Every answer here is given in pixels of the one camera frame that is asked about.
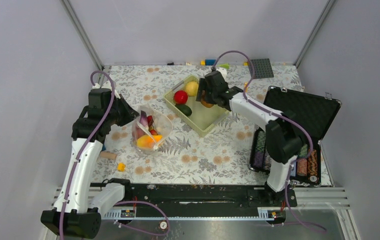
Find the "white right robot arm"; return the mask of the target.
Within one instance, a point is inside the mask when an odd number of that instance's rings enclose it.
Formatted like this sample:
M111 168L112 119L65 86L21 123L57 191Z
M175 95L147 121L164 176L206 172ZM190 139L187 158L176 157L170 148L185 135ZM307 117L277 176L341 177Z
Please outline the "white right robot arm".
M290 177L290 166L307 142L309 134L292 120L291 114L273 109L249 97L245 89L230 87L226 70L213 70L199 80L196 101L205 101L230 112L240 114L255 123L265 133L265 147L272 158L267 178L269 189L265 201L271 206L284 199Z

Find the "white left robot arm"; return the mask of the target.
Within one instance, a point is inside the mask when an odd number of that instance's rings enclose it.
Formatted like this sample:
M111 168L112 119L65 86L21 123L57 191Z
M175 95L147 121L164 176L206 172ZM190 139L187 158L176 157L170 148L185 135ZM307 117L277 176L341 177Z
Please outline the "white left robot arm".
M118 202L130 204L133 192L129 180L112 178L89 199L96 161L113 125L125 126L139 117L116 91L95 88L72 125L70 161L63 186L52 210L44 210L40 221L61 239L93 239L99 232L102 217Z

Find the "purple eggplant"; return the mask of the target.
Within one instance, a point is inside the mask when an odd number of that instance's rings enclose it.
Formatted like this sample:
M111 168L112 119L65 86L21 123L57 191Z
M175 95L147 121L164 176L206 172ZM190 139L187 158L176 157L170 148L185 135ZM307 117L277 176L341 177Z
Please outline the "purple eggplant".
M149 129L149 123L148 123L148 116L147 116L147 113L143 110L140 111L140 119L139 119L139 123L145 128L145 129Z

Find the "orange mango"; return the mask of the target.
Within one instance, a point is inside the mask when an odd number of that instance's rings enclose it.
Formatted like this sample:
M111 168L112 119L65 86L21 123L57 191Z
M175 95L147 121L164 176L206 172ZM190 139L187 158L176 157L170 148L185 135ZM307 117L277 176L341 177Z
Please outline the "orange mango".
M156 150L162 138L162 135L143 135L136 140L136 146L142 149Z

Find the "brown kiwi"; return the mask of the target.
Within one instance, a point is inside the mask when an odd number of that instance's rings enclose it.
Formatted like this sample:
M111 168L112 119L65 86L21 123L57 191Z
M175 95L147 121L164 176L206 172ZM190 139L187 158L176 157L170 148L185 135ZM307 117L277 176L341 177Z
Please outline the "brown kiwi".
M214 104L206 102L204 98L202 98L202 99L200 100L200 103L201 103L204 107L206 107L206 108L212 108L212 107L214 106Z

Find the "clear dotted zip top bag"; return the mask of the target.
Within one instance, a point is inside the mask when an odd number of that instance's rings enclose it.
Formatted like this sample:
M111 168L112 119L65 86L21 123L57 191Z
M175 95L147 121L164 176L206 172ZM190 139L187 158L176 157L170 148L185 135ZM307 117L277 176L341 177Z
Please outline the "clear dotted zip top bag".
M147 154L159 151L173 130L171 120L148 104L140 105L137 112L139 116L132 123L134 146Z

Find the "red apple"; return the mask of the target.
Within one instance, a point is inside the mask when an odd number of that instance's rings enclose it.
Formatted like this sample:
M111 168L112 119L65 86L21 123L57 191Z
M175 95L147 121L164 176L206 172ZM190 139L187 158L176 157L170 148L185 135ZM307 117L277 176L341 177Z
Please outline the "red apple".
M174 93L173 100L178 105L185 105L188 101L188 94L184 90L178 90Z

